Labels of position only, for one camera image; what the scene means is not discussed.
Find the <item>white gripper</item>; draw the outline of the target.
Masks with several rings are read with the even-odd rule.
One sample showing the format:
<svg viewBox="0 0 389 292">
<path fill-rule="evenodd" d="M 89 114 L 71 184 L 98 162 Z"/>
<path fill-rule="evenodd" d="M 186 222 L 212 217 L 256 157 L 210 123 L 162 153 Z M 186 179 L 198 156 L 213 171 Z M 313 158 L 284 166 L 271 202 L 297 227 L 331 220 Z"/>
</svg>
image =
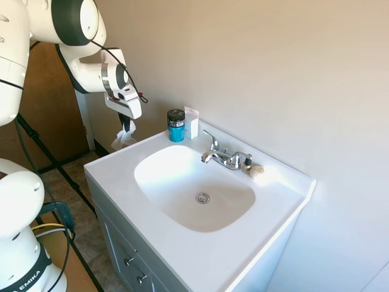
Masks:
<svg viewBox="0 0 389 292">
<path fill-rule="evenodd" d="M 138 119 L 142 116 L 142 107 L 138 98 L 130 100 L 113 99 L 104 93 L 105 104 L 108 108 L 118 112 L 123 130 L 129 133 L 136 131 L 136 125 L 132 119 Z"/>
</svg>

